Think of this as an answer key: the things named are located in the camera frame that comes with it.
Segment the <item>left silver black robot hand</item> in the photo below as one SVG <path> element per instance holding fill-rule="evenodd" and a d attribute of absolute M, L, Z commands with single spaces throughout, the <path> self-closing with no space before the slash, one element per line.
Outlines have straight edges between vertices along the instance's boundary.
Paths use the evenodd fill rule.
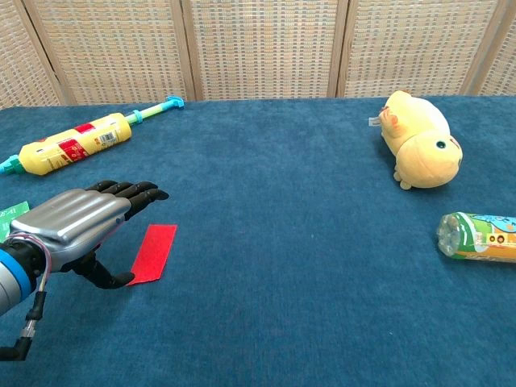
<path fill-rule="evenodd" d="M 150 181 L 104 180 L 86 189 L 70 189 L 29 210 L 10 223 L 7 241 L 26 234 L 49 251 L 53 272 L 73 270 L 100 289 L 118 289 L 134 280 L 131 272 L 111 274 L 96 250 L 118 227 L 150 203 L 169 194 Z"/>

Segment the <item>red plastic piece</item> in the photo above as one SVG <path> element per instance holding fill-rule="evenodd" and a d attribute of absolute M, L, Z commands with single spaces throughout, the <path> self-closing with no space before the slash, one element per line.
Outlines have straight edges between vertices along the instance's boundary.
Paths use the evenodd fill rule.
<path fill-rule="evenodd" d="M 148 226 L 131 267 L 134 278 L 128 286 L 161 279 L 176 233 L 177 224 L 151 224 Z"/>

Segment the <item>green card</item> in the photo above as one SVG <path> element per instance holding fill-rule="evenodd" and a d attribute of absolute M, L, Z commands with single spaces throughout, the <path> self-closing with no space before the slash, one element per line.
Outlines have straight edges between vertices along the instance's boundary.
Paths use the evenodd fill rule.
<path fill-rule="evenodd" d="M 10 223 L 29 210 L 30 207 L 27 201 L 0 210 L 0 243 L 5 241 L 10 234 Z"/>

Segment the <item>yellow toy water pump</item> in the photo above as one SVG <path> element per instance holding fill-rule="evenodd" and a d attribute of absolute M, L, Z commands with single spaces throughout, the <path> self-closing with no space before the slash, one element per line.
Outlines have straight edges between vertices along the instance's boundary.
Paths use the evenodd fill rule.
<path fill-rule="evenodd" d="M 185 106 L 183 98 L 169 96 L 165 102 L 130 114 L 113 113 L 22 146 L 19 153 L 0 163 L 0 174 L 43 176 L 129 140 L 131 126 L 172 108 Z"/>

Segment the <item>blue table cloth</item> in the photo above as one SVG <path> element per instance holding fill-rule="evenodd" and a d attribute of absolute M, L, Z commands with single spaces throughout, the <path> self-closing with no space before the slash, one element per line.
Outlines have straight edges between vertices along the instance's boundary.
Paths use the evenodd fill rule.
<path fill-rule="evenodd" d="M 0 387 L 516 387 L 516 264 L 442 255 L 444 214 L 516 216 L 516 97 L 435 97 L 464 158 L 402 190 L 363 99 L 189 102 L 44 177 L 0 177 L 0 210 L 98 181 L 169 193 L 99 249 L 128 271 L 152 223 L 158 281 L 50 276 Z"/>

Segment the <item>woven folding screen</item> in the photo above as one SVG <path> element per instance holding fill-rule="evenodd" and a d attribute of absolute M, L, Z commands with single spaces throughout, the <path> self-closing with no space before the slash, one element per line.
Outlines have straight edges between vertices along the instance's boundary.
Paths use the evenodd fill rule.
<path fill-rule="evenodd" d="M 516 95 L 516 0 L 0 0 L 0 108 Z"/>

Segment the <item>yellow plush toy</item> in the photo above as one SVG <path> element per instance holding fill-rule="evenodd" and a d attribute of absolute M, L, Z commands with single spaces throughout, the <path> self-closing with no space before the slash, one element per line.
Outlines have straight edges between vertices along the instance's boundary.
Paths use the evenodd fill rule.
<path fill-rule="evenodd" d="M 380 128 L 395 158 L 393 178 L 403 190 L 439 187 L 458 174 L 462 148 L 430 101 L 396 90 L 368 125 Z"/>

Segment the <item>clear plastic bottle colourful label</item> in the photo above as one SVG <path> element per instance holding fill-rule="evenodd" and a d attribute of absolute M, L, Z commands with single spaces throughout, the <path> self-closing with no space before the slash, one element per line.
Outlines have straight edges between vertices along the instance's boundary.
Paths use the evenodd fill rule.
<path fill-rule="evenodd" d="M 516 264 L 516 217 L 457 211 L 440 219 L 436 236 L 450 258 Z"/>

